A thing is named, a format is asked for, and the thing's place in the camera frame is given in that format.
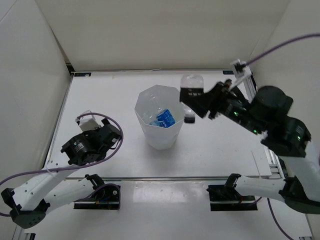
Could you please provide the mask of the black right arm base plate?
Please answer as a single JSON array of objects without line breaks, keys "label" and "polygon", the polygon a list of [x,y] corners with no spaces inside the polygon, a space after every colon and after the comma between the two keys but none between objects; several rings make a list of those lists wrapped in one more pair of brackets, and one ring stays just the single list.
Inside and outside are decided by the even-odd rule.
[{"label": "black right arm base plate", "polygon": [[242,196],[234,189],[229,189],[223,184],[208,185],[206,191],[209,194],[211,212],[240,212],[257,211],[257,199],[255,196]]}]

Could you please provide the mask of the aluminium table rail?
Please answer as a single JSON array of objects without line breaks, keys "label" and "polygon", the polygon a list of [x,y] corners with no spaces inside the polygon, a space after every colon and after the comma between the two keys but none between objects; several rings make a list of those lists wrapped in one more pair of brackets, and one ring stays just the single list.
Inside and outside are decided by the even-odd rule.
[{"label": "aluminium table rail", "polygon": [[220,181],[227,180],[228,176],[194,176],[194,177],[100,177],[103,181]]},{"label": "aluminium table rail", "polygon": [[[247,77],[243,82],[248,100],[252,101],[258,89],[253,75]],[[263,179],[285,179],[288,176],[288,171],[284,162],[266,146],[260,143],[263,135],[257,135],[258,149],[262,153],[262,157],[257,157],[252,153],[254,163],[258,171],[258,177]]]}]

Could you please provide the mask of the white faceted paper bin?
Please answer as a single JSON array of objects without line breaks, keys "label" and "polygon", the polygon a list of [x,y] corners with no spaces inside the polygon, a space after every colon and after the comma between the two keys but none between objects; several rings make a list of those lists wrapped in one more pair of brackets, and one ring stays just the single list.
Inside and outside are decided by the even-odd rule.
[{"label": "white faceted paper bin", "polygon": [[[163,110],[169,109],[175,119],[175,124],[169,128],[149,125],[142,119],[144,104],[148,95],[158,96]],[[184,123],[184,109],[180,102],[180,92],[177,88],[165,85],[154,85],[139,93],[134,108],[146,142],[156,150],[166,150],[173,146]]]}]

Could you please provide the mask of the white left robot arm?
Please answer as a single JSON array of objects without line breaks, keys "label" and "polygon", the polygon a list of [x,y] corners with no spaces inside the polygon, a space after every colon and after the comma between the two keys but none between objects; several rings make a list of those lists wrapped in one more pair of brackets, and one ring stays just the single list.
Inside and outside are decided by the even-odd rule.
[{"label": "white left robot arm", "polygon": [[86,174],[80,181],[59,188],[73,172],[109,159],[107,152],[116,153],[123,141],[123,131],[107,118],[99,125],[95,119],[77,122],[81,133],[71,137],[62,147],[63,159],[50,160],[39,172],[19,187],[1,192],[10,207],[7,217],[23,229],[39,224],[50,212],[72,202],[119,201],[120,187],[105,183],[97,174]]}]

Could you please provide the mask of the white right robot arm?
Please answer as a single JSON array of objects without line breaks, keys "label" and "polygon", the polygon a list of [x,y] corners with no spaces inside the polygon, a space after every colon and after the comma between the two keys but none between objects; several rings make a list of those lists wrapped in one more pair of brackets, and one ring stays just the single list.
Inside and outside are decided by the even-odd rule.
[{"label": "white right robot arm", "polygon": [[252,100],[233,93],[223,82],[210,91],[201,83],[183,83],[179,100],[199,117],[214,119],[221,114],[255,135],[261,144],[274,152],[293,172],[284,179],[259,179],[231,174],[219,199],[236,200],[259,196],[285,203],[303,214],[320,212],[320,160],[311,134],[299,119],[288,116],[293,99],[275,86],[258,89]]}]

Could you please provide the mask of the clear bottle dark blue label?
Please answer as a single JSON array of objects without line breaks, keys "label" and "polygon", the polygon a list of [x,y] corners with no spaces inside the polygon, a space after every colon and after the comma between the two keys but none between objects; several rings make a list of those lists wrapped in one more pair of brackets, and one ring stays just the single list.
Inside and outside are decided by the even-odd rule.
[{"label": "clear bottle dark blue label", "polygon": [[165,109],[155,116],[155,120],[152,120],[149,125],[161,127],[161,128],[169,128],[176,123],[173,115],[171,114],[169,109]]}]

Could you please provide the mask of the clear bottle black label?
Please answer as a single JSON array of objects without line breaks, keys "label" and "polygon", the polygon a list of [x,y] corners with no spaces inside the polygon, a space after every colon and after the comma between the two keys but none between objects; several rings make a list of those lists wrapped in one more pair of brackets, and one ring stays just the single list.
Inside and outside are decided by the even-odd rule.
[{"label": "clear bottle black label", "polygon": [[183,75],[180,80],[179,101],[183,106],[184,122],[194,124],[196,121],[195,112],[183,101],[187,97],[196,97],[204,93],[204,79],[199,74]]}]

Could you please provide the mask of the aluminium right table rail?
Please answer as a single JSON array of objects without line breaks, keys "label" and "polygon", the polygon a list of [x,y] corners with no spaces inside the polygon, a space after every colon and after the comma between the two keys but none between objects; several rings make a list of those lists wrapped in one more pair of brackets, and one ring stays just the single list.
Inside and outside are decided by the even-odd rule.
[{"label": "aluminium right table rail", "polygon": [[[253,75],[247,77],[243,82],[248,100],[252,101],[258,89]],[[258,177],[263,179],[285,179],[288,176],[288,171],[284,162],[266,146],[260,143],[263,135],[257,135],[258,149],[262,153],[262,157],[257,157],[252,153],[254,163],[258,171]]]}]

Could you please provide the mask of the clear unlabeled plastic bottle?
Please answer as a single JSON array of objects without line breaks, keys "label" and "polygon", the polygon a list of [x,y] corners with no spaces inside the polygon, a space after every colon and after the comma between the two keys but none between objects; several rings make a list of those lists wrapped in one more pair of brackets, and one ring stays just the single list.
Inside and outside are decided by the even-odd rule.
[{"label": "clear unlabeled plastic bottle", "polygon": [[142,119],[146,123],[150,123],[157,119],[157,115],[163,110],[162,104],[156,94],[148,95],[143,106]]}]

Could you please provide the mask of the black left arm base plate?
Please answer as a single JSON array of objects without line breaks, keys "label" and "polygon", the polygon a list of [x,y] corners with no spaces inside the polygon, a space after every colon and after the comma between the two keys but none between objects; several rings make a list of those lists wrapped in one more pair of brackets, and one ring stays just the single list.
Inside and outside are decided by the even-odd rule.
[{"label": "black left arm base plate", "polygon": [[121,208],[121,186],[114,183],[104,184],[90,197],[74,202],[75,210],[111,210]]}]

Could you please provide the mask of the aluminium front table rail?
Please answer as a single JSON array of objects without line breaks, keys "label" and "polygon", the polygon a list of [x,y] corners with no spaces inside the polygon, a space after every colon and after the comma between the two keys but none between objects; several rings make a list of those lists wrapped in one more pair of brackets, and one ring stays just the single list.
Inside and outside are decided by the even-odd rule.
[{"label": "aluminium front table rail", "polygon": [[194,177],[100,177],[103,181],[220,181],[227,180],[228,176],[194,176]]}]

